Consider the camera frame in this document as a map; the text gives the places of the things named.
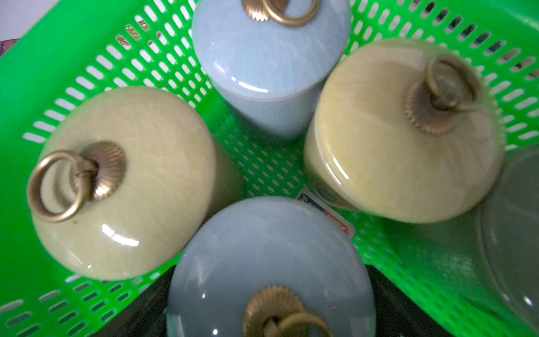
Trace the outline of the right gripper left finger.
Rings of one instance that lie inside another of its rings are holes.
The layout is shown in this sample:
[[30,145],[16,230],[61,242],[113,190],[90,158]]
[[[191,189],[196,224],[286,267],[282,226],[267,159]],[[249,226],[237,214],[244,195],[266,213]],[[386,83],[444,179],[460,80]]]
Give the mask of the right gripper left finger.
[[175,267],[169,268],[92,336],[166,336],[166,309],[174,270]]

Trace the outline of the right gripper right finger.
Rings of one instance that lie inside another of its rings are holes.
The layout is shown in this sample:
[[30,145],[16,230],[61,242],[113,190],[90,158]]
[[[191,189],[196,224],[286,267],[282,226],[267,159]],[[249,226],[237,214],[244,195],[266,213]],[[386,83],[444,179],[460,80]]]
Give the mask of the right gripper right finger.
[[375,296],[377,336],[452,337],[377,268],[366,269]]

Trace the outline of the blue canister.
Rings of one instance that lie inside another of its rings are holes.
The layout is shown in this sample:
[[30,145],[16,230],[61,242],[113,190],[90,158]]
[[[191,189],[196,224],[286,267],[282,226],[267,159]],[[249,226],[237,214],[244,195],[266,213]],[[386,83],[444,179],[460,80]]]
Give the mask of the blue canister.
[[351,23],[349,1],[200,1],[192,40],[245,131],[280,145],[306,132]]
[[327,217],[256,197],[210,218],[171,283],[170,336],[374,336],[366,266]]

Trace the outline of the yellow canister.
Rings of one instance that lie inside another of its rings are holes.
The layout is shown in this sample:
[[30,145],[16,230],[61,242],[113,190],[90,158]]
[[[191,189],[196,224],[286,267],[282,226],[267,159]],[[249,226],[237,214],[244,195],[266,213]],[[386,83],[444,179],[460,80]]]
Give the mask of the yellow canister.
[[328,78],[305,141],[305,173],[330,205],[434,223],[490,191],[506,140],[495,99],[465,60],[429,42],[383,39]]
[[65,268],[117,281],[170,261],[213,214],[240,200],[241,172],[178,96],[130,86],[76,108],[29,177],[40,242]]

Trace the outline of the green canister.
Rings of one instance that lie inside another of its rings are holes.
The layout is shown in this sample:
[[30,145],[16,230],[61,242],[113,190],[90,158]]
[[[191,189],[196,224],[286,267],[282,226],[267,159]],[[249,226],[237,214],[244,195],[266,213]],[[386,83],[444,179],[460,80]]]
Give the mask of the green canister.
[[415,275],[538,332],[538,144],[510,151],[469,211],[420,225],[387,219],[384,231]]

